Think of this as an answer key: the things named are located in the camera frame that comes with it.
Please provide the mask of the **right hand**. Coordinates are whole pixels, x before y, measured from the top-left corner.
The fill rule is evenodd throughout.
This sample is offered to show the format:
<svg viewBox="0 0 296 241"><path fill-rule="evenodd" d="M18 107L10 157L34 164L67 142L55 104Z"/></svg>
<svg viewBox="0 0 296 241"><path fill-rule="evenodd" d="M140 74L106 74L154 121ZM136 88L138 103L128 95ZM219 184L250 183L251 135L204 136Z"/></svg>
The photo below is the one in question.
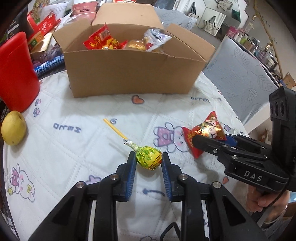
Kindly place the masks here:
<svg viewBox="0 0 296 241"><path fill-rule="evenodd" d="M246 199L247 210L250 212L262 212L263 208L269 206L279 193L271 193L267 195L262 195L259 193L255 187L248 186L248 194ZM273 204L272 211L265 220L266 222L272 222L277 219L281 214L285 213L287 209L287 204L290 200L290 192L286 190L281 197Z"/></svg>

